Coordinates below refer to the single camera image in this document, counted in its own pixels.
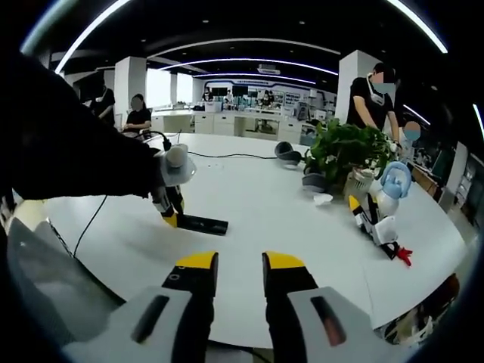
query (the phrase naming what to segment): ceiling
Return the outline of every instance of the ceiling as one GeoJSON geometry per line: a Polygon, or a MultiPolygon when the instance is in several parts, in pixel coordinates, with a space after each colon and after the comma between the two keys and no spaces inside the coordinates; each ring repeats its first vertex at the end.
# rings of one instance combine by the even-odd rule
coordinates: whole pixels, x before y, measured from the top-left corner
{"type": "MultiPolygon", "coordinates": [[[[67,16],[50,28],[43,46],[57,53],[58,59],[59,53],[66,51],[112,2],[78,1],[67,16]]],[[[36,3],[31,11],[36,16],[39,16],[39,3],[47,1],[36,3]]],[[[475,55],[477,50],[469,44],[476,38],[476,2],[461,0],[458,6],[430,0],[405,3],[439,35],[448,54],[442,54],[421,30],[384,0],[309,0],[299,6],[286,2],[204,4],[200,0],[131,0],[81,44],[79,49],[92,51],[88,52],[90,55],[69,60],[64,70],[66,73],[95,70],[113,66],[129,55],[151,57],[199,42],[260,38],[293,43],[219,42],[168,51],[159,57],[182,63],[227,57],[265,58],[337,72],[340,59],[359,49],[396,69],[402,81],[396,97],[398,115],[403,115],[402,105],[407,104],[432,123],[432,133],[442,140],[460,139],[479,154],[484,148],[472,103],[484,110],[482,99],[477,99],[482,94],[478,85],[484,79],[480,58],[475,55]]],[[[32,14],[27,17],[29,20],[35,19],[32,14]]],[[[215,62],[194,67],[209,73],[255,73],[259,63],[215,62]]],[[[58,60],[52,62],[51,68],[57,64],[58,60]]],[[[153,57],[148,63],[153,68],[166,65],[153,57]]],[[[337,92],[337,76],[290,65],[278,64],[277,68],[282,76],[311,80],[319,89],[337,92]]],[[[197,73],[181,67],[171,71],[197,73]]]]}

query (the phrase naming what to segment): woman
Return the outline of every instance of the woman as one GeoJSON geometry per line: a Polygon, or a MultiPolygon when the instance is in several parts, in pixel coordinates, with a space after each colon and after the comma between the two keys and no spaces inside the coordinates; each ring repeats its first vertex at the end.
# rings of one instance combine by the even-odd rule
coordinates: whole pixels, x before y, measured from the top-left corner
{"type": "Polygon", "coordinates": [[[123,132],[134,134],[129,136],[136,136],[140,130],[151,127],[151,112],[146,108],[144,97],[141,94],[137,94],[131,99],[131,108],[132,111],[123,127],[123,132]]]}
{"type": "Polygon", "coordinates": [[[205,93],[202,95],[202,101],[213,101],[213,95],[210,91],[210,87],[205,87],[205,93]]]}
{"type": "Polygon", "coordinates": [[[114,126],[114,92],[103,85],[103,95],[92,102],[95,115],[109,126],[114,126]]]}
{"type": "Polygon", "coordinates": [[[264,92],[264,96],[262,97],[260,105],[268,107],[270,104],[271,104],[271,100],[269,98],[269,91],[266,89],[265,92],[264,92]]]}

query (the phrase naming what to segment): white table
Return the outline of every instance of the white table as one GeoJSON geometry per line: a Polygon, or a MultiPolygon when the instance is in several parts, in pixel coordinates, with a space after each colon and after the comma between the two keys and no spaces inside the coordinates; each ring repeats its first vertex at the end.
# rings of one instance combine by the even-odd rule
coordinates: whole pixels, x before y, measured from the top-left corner
{"type": "MultiPolygon", "coordinates": [[[[272,156],[276,145],[195,134],[181,134],[180,141],[209,155],[272,156]]],[[[155,143],[161,147],[161,140],[155,143]]],[[[361,234],[347,206],[316,207],[302,190],[302,167],[288,170],[277,160],[254,158],[193,158],[197,174],[182,188],[186,213],[229,221],[224,237],[173,229],[149,200],[108,197],[77,256],[111,290],[131,299],[147,286],[161,285],[178,259],[219,251],[212,340],[271,347],[262,287],[266,250],[300,258],[320,287],[332,286],[367,312],[373,327],[425,299],[465,253],[457,229],[415,183],[396,214],[399,243],[414,251],[408,268],[400,260],[390,261],[361,234]]],[[[99,197],[48,201],[51,222],[72,249],[81,224],[99,203],[99,197]]]]}

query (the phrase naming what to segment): plant pot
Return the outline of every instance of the plant pot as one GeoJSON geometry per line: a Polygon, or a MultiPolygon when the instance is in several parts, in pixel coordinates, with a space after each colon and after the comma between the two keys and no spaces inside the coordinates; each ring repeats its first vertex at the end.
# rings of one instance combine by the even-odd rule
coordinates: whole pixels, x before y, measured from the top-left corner
{"type": "Polygon", "coordinates": [[[305,175],[302,177],[302,186],[304,189],[315,193],[326,193],[328,183],[324,177],[324,174],[321,172],[315,172],[310,168],[306,170],[305,175]]]}
{"type": "Polygon", "coordinates": [[[363,200],[370,191],[374,179],[372,172],[353,168],[346,179],[344,187],[345,200],[348,201],[349,195],[352,195],[357,200],[363,200]]]}

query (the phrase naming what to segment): wall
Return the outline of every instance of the wall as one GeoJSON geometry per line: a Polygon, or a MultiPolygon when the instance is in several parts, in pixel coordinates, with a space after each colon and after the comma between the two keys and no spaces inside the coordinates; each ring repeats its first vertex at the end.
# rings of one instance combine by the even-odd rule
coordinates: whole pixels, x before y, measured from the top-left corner
{"type": "Polygon", "coordinates": [[[92,70],[90,72],[67,74],[67,75],[64,75],[64,80],[72,87],[74,82],[77,82],[84,77],[90,76],[93,73],[96,73],[96,71],[92,70]]]}
{"type": "MultiPolygon", "coordinates": [[[[266,88],[270,89],[272,91],[277,91],[277,92],[289,92],[289,93],[296,93],[301,95],[301,99],[307,98],[309,96],[309,90],[311,87],[305,87],[305,86],[299,86],[299,85],[291,85],[290,83],[285,83],[285,82],[272,82],[272,81],[262,81],[260,79],[208,79],[204,81],[206,86],[212,88],[212,87],[227,87],[229,89],[232,89],[233,85],[248,85],[249,87],[255,87],[255,88],[266,88]]],[[[314,102],[314,105],[319,107],[319,103],[321,103],[322,96],[321,94],[324,94],[325,100],[326,101],[334,101],[334,98],[336,95],[331,92],[326,92],[326,91],[318,91],[318,97],[316,98],[316,101],[314,102]]]]}
{"type": "Polygon", "coordinates": [[[205,84],[205,81],[203,79],[194,78],[192,102],[198,102],[202,99],[204,84],[205,84]]]}
{"type": "Polygon", "coordinates": [[[178,74],[171,73],[169,75],[169,101],[171,104],[176,104],[176,93],[178,88],[178,74]]]}
{"type": "Polygon", "coordinates": [[[126,119],[126,111],[129,109],[128,79],[129,79],[129,58],[116,63],[114,67],[114,115],[122,115],[126,119]]]}
{"type": "Polygon", "coordinates": [[[114,67],[114,115],[116,126],[125,123],[131,98],[141,93],[146,95],[146,59],[127,57],[114,67]]]}
{"type": "Polygon", "coordinates": [[[467,157],[469,153],[467,152],[467,147],[464,144],[458,142],[455,148],[454,162],[452,164],[451,173],[448,176],[447,189],[453,193],[457,193],[459,184],[461,183],[462,176],[465,173],[467,165],[467,157]]]}
{"type": "Polygon", "coordinates": [[[341,123],[346,123],[351,84],[358,77],[358,51],[354,51],[340,60],[338,73],[338,102],[334,116],[339,118],[341,123]]]}

